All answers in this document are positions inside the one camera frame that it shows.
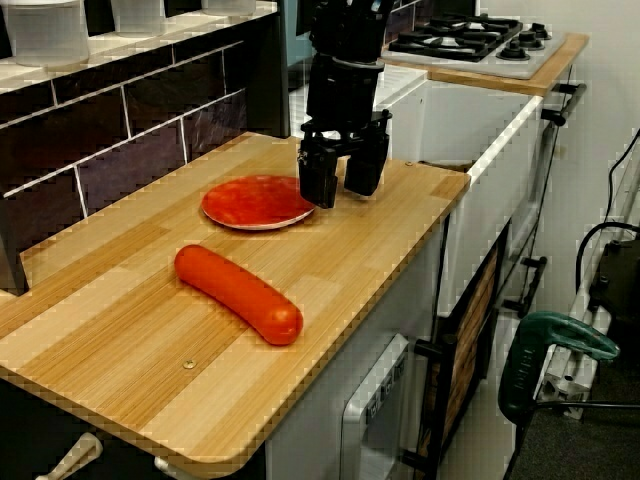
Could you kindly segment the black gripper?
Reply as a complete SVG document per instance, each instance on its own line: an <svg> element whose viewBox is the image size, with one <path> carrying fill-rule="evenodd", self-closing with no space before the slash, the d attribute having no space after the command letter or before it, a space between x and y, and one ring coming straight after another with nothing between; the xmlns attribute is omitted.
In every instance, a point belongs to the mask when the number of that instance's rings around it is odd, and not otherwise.
<svg viewBox="0 0 640 480"><path fill-rule="evenodd" d="M321 143L324 134L335 132L340 141L353 147L346 164L344 186L369 197L376 191L387 159L389 114L373 110L378 77L384 71L380 61L349 62L318 53L313 58L304 137L298 152L300 194L323 209L334 207L338 178L337 154Z"/></svg>

